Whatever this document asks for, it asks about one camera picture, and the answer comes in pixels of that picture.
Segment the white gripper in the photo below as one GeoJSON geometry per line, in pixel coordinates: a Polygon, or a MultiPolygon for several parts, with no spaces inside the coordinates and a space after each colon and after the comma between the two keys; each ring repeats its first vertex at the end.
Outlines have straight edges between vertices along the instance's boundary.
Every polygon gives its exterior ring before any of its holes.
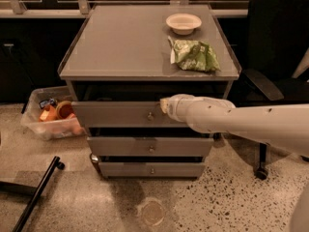
{"type": "Polygon", "coordinates": [[[191,95],[179,94],[170,98],[160,99],[160,108],[164,114],[178,122],[184,122],[186,110],[195,101],[191,95]]]}

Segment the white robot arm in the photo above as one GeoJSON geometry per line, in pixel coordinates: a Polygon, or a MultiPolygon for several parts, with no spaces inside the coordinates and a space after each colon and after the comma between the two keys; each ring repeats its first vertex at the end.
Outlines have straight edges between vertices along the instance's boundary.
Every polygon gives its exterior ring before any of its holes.
{"type": "Polygon", "coordinates": [[[198,132],[227,132],[298,156],[309,155],[309,104],[236,107],[227,100],[177,94],[160,101],[171,119],[198,132]]]}

